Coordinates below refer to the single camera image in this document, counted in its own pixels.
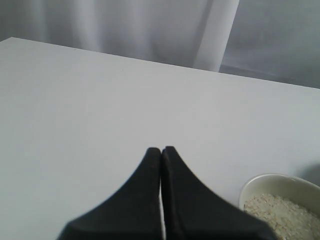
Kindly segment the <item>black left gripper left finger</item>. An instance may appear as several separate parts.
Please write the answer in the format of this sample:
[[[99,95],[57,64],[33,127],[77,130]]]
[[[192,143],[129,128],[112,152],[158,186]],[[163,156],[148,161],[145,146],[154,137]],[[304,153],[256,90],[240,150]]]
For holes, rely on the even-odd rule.
[[[60,240],[161,240],[161,151],[147,149],[137,169],[106,201],[71,220]]]

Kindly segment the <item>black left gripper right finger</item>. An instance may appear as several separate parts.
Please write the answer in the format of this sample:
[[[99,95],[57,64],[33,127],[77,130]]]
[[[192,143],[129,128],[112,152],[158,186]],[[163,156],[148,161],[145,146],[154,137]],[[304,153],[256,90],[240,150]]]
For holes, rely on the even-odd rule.
[[[161,155],[161,195],[168,240],[275,240],[262,220],[211,191],[173,146]]]

